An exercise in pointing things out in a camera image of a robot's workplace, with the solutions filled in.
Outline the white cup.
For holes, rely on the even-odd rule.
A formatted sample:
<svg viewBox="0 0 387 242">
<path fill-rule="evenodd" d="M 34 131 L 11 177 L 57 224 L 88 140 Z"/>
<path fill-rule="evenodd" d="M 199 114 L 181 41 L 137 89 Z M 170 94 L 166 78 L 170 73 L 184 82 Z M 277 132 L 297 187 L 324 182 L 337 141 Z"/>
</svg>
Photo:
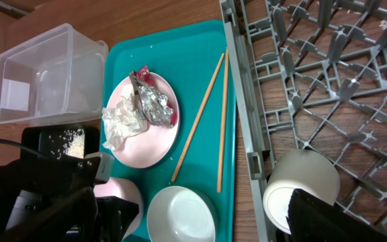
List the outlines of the white cup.
<svg viewBox="0 0 387 242">
<path fill-rule="evenodd" d="M 263 193 L 263 209 L 268 219 L 290 234 L 286 218 L 292 192 L 302 189 L 333 205 L 339 194 L 340 179 L 333 164 L 310 150 L 291 150 L 276 163 Z"/>
</svg>

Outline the red foil wrapper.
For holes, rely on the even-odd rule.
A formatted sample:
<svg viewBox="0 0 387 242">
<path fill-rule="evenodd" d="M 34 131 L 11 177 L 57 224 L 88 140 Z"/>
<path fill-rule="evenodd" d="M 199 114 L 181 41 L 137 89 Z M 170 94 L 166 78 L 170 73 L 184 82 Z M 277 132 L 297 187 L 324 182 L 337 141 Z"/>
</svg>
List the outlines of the red foil wrapper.
<svg viewBox="0 0 387 242">
<path fill-rule="evenodd" d="M 169 98 L 158 89 L 147 66 L 139 71 L 130 71 L 129 79 L 134 90 L 138 114 L 153 126 L 172 128 L 174 109 Z"/>
</svg>

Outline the small pink bowl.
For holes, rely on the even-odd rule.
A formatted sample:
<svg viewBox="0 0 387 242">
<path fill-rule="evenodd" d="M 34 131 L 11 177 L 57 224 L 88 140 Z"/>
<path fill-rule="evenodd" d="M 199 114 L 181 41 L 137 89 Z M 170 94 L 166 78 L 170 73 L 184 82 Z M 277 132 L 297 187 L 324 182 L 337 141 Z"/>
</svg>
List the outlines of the small pink bowl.
<svg viewBox="0 0 387 242">
<path fill-rule="evenodd" d="M 106 196 L 116 196 L 123 200 L 136 203 L 138 205 L 139 212 L 127 228 L 123 239 L 133 234 L 133 232 L 140 226 L 142 218 L 144 216 L 143 199 L 140 190 L 138 189 L 136 184 L 130 181 L 129 179 L 111 177 L 107 183 L 96 185 L 93 191 L 95 193 L 95 196 L 98 198 Z"/>
</svg>

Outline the large pink plate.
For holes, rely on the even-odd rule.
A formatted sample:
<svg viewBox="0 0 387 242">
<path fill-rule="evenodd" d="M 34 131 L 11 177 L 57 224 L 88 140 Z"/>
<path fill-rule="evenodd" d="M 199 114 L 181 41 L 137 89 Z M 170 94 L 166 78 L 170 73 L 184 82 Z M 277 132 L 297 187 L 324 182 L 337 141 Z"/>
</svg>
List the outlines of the large pink plate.
<svg viewBox="0 0 387 242">
<path fill-rule="evenodd" d="M 180 127 L 180 109 L 177 96 L 168 82 L 160 75 L 152 72 L 157 89 L 162 91 L 169 100 L 176 122 L 172 128 L 149 125 L 148 129 L 136 136 L 128 137 L 112 155 L 124 165 L 131 168 L 147 168 L 157 164 L 171 149 Z"/>
</svg>

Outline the pile of rice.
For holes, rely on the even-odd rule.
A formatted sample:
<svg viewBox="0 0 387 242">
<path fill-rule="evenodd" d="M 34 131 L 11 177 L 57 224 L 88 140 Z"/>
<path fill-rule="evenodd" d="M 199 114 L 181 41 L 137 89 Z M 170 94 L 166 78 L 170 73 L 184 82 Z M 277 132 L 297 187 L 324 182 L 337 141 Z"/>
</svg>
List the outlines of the pile of rice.
<svg viewBox="0 0 387 242">
<path fill-rule="evenodd" d="M 85 131 L 83 129 L 55 130 L 46 138 L 50 142 L 50 154 L 56 159 L 63 155 L 84 158 L 85 155 Z"/>
</svg>

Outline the white napkin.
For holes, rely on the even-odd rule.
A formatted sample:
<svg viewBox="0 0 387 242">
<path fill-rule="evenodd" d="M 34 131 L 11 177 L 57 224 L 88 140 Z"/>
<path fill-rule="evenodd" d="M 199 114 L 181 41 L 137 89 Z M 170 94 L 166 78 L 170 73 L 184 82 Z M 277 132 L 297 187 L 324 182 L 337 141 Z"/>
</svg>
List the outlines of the white napkin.
<svg viewBox="0 0 387 242">
<path fill-rule="evenodd" d="M 127 138 L 148 128 L 147 121 L 138 113 L 132 93 L 120 97 L 115 107 L 104 108 L 102 120 L 105 133 L 105 142 L 102 145 L 111 151 L 117 151 Z"/>
</svg>

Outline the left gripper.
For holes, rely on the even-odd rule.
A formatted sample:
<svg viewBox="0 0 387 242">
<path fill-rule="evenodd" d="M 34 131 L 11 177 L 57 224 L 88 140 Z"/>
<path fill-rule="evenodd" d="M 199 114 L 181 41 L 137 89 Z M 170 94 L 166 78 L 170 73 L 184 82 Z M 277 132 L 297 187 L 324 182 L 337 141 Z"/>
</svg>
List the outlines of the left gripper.
<svg viewBox="0 0 387 242">
<path fill-rule="evenodd" d="M 0 166 L 0 241 L 121 241 L 137 203 L 97 197 L 114 158 L 18 159 Z"/>
</svg>

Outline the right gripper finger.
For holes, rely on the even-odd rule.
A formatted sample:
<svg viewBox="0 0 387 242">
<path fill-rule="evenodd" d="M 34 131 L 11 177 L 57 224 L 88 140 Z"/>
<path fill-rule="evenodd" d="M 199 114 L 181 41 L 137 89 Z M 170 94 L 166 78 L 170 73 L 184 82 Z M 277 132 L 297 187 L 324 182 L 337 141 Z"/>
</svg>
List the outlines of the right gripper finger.
<svg viewBox="0 0 387 242">
<path fill-rule="evenodd" d="M 387 235 L 299 188 L 292 192 L 286 220 L 295 242 L 387 242 Z"/>
</svg>

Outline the grey white bowl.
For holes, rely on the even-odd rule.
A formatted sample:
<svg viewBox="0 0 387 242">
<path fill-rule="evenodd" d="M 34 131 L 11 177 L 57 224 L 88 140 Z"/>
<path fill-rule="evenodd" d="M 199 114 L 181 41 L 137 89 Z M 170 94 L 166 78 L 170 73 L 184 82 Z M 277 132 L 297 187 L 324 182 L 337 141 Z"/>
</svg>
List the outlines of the grey white bowl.
<svg viewBox="0 0 387 242">
<path fill-rule="evenodd" d="M 151 200 L 146 216 L 152 242 L 215 242 L 217 217 L 203 193 L 169 186 Z"/>
</svg>

